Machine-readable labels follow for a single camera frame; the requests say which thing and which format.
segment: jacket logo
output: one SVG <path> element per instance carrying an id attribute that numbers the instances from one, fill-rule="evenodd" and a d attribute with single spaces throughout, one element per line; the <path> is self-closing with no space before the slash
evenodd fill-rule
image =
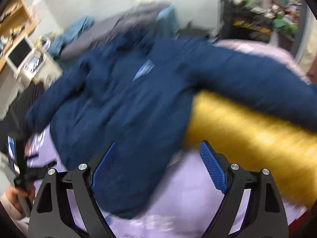
<path id="1" fill-rule="evenodd" d="M 138 79 L 139 77 L 148 74 L 151 69 L 153 69 L 155 65 L 151 62 L 151 60 L 147 60 L 145 64 L 141 66 L 141 68 L 138 70 L 137 74 L 134 76 L 133 81 Z"/>

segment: yellow cloth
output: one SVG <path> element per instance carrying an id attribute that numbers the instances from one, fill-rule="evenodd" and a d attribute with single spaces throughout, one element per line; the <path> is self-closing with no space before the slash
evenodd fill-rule
<path id="1" fill-rule="evenodd" d="M 317 133 L 202 91 L 185 143 L 197 148 L 202 140 L 246 170 L 269 169 L 283 198 L 308 208 L 317 199 Z"/>

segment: white monitor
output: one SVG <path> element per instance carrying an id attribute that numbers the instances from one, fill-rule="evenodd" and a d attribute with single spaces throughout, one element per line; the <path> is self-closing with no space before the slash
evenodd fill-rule
<path id="1" fill-rule="evenodd" d="M 27 35 L 23 35 L 6 53 L 5 59 L 14 73 L 23 68 L 23 65 L 33 55 L 35 48 Z"/>

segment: silver screw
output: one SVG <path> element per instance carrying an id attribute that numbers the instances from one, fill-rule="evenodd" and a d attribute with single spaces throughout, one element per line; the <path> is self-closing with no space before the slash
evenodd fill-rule
<path id="1" fill-rule="evenodd" d="M 86 164 L 80 164 L 78 167 L 79 170 L 85 170 L 86 168 L 87 168 Z"/>
<path id="2" fill-rule="evenodd" d="M 47 173 L 49 175 L 53 175 L 53 174 L 55 174 L 55 169 L 51 168 Z"/>
<path id="3" fill-rule="evenodd" d="M 263 168 L 262 173 L 264 173 L 265 175 L 268 175 L 268 174 L 270 174 L 270 171 L 266 168 Z"/>
<path id="4" fill-rule="evenodd" d="M 233 170 L 238 170 L 240 167 L 239 167 L 238 164 L 231 164 L 231 168 L 232 168 Z"/>

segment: navy blue jacket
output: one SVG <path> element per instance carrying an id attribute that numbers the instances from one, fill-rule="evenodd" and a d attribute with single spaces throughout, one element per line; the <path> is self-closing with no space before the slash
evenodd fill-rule
<path id="1" fill-rule="evenodd" d="M 50 123 L 69 170 L 116 141 L 95 198 L 103 210 L 133 218 L 181 148 L 200 89 L 317 130 L 315 87 L 276 61 L 138 31 L 86 53 L 36 101 L 27 121 L 33 132 Z"/>

